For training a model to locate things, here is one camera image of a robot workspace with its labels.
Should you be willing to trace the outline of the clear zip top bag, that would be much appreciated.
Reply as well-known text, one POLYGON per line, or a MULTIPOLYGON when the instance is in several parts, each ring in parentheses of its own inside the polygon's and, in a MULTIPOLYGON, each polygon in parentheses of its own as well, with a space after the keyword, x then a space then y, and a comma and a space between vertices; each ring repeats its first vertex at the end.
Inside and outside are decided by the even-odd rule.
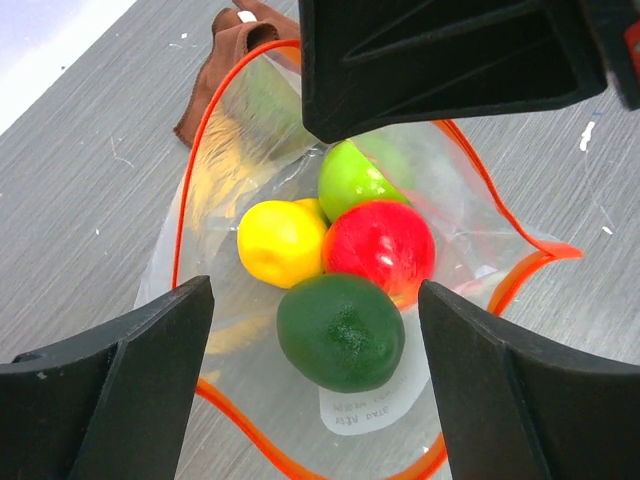
POLYGON ((295 40, 226 63, 136 301, 210 278, 197 391, 287 477, 430 479, 447 453, 421 283, 500 314, 580 251, 511 214, 452 121, 316 139, 299 63, 295 40))

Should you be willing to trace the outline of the orange yellow fruit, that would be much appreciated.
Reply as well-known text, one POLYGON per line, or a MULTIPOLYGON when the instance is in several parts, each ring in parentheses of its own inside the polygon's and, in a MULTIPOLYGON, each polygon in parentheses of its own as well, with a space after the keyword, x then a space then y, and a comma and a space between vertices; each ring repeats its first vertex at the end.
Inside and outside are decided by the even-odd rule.
POLYGON ((289 289, 324 272, 327 231, 328 221, 315 198, 259 202, 239 223, 239 258, 254 278, 289 289))

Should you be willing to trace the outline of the dark green lime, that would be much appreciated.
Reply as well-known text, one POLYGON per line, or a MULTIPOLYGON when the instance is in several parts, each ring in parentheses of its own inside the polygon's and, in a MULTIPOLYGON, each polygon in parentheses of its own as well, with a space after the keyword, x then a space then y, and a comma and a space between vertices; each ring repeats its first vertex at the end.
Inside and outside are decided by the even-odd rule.
POLYGON ((324 274, 291 288, 276 315, 279 345, 304 377, 338 393, 386 384, 405 347, 402 315, 371 281, 324 274))

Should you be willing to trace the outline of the red tomato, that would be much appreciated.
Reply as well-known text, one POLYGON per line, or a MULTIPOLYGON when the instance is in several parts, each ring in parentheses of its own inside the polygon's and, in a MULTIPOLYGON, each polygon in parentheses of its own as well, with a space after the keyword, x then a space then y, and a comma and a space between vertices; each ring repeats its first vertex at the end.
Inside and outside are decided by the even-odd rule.
POLYGON ((429 225, 413 207, 374 200, 334 221, 322 256, 326 272, 364 277, 404 310, 417 301, 423 280, 432 277, 436 247, 429 225))

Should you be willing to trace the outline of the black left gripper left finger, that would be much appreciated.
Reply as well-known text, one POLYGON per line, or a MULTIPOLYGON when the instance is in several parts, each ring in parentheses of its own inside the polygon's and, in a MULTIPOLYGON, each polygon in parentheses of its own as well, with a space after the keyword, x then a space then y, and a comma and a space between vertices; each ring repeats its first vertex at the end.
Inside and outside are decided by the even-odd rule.
POLYGON ((213 310, 197 276, 2 364, 2 478, 174 478, 213 310))

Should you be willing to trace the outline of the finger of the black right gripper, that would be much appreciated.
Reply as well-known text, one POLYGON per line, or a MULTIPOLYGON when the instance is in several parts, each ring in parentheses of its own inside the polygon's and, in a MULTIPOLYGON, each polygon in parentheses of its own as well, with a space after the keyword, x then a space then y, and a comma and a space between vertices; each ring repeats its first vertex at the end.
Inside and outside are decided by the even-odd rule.
POLYGON ((305 127, 333 143, 383 126, 560 109, 607 78, 576 1, 302 1, 305 127))

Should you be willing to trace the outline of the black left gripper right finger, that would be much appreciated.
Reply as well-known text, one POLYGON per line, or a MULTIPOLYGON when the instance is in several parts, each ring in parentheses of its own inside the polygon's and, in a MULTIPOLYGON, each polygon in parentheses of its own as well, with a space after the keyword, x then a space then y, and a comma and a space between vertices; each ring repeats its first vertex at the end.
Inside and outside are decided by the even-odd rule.
POLYGON ((425 281, 419 318, 456 479, 635 479, 639 369, 425 281))

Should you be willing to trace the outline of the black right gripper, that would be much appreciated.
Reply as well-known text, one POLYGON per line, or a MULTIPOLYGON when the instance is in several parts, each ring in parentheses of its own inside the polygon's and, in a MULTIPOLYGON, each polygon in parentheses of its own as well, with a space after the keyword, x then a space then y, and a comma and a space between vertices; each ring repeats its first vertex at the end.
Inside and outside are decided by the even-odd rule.
POLYGON ((585 19, 618 97, 639 109, 639 2, 581 1, 585 19))

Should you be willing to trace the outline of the light green apple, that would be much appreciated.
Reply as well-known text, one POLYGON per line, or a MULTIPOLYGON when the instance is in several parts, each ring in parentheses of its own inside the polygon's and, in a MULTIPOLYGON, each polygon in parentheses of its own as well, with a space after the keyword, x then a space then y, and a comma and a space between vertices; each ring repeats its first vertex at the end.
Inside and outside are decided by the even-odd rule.
POLYGON ((333 146, 318 173, 318 200, 334 222, 351 208, 372 200, 408 204, 408 199, 373 165, 351 141, 333 146))

